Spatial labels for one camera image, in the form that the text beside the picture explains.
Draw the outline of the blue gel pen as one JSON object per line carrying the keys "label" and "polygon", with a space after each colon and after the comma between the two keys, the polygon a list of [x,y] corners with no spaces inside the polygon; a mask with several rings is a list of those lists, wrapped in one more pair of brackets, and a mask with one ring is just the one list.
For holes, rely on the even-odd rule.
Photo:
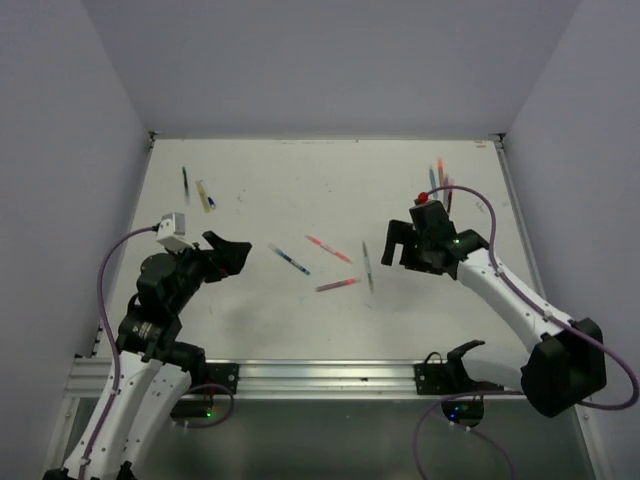
{"label": "blue gel pen", "polygon": [[283,260],[285,260],[288,264],[290,264],[291,266],[293,266],[294,268],[296,268],[298,271],[300,271],[301,273],[303,273],[306,276],[310,276],[311,272],[304,267],[303,265],[301,265],[299,262],[297,262],[296,260],[294,260],[291,256],[289,256],[287,253],[285,253],[283,250],[281,250],[279,247],[277,247],[276,245],[273,244],[269,244],[268,245],[269,249],[271,251],[273,251],[276,255],[278,255],[280,258],[282,258]]}

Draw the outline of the red highlighter pen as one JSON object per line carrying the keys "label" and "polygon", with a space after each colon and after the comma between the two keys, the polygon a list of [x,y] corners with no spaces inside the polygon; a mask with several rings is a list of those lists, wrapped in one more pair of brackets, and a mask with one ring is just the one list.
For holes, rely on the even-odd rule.
{"label": "red highlighter pen", "polygon": [[312,242],[314,245],[320,247],[324,251],[326,251],[326,252],[330,253],[331,255],[333,255],[334,257],[340,259],[341,261],[344,261],[344,262],[349,263],[349,264],[353,264],[353,261],[348,256],[346,256],[344,253],[340,252],[339,250],[334,249],[333,247],[329,246],[325,242],[322,242],[321,240],[317,239],[316,237],[313,237],[311,235],[305,235],[305,238],[307,240],[309,240],[310,242]]}

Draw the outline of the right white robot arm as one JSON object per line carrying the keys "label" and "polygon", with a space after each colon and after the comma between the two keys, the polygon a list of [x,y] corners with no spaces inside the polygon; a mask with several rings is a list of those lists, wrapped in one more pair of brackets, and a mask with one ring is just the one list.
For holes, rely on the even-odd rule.
{"label": "right white robot arm", "polygon": [[450,350],[443,364],[414,368],[418,382],[446,393],[495,387],[521,392],[542,415],[554,417],[606,385],[603,340],[589,318],[575,321],[509,274],[476,231],[457,231],[443,204],[431,200],[409,210],[408,222],[388,224],[382,264],[448,275],[479,296],[511,328],[526,352],[488,352],[471,340]]}

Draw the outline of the green thin pen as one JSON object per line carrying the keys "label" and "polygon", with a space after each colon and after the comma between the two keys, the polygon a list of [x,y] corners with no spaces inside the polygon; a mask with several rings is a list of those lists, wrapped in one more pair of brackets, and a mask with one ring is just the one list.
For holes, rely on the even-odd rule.
{"label": "green thin pen", "polygon": [[363,250],[363,262],[364,262],[364,267],[365,267],[365,273],[366,273],[366,277],[367,277],[367,284],[368,284],[368,288],[370,293],[373,295],[374,294],[374,280],[373,280],[373,272],[372,272],[372,265],[371,265],[371,260],[370,260],[370,256],[368,253],[368,248],[366,245],[366,242],[363,240],[361,242],[362,244],[362,250]]}

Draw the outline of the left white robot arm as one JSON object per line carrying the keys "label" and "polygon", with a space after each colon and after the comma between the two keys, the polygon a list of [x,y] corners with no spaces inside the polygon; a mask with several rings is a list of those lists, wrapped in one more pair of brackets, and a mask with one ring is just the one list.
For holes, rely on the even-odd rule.
{"label": "left white robot arm", "polygon": [[180,313],[199,288],[239,274],[252,249],[211,231],[208,248],[153,227],[163,252],[141,264],[136,292],[116,331],[104,329],[112,364],[74,450],[47,479],[133,479],[150,444],[186,394],[236,392],[238,368],[208,368],[202,348],[180,342]]}

